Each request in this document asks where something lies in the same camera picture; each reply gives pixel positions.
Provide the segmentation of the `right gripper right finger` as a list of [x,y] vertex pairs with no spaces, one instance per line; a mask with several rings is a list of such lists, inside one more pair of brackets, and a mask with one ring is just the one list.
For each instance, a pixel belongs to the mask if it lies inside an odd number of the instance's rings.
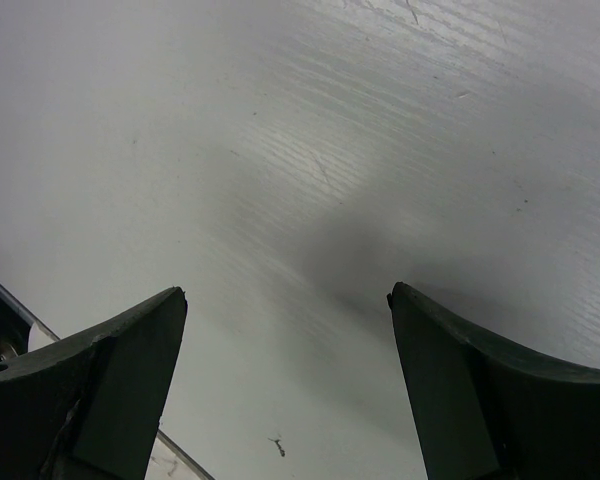
[[430,479],[600,479],[600,369],[473,324],[412,286],[387,296]]

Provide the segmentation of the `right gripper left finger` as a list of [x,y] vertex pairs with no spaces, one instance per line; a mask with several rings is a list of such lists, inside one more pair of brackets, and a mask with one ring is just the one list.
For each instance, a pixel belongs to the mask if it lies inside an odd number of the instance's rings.
[[187,315],[179,287],[0,362],[0,479],[142,479]]

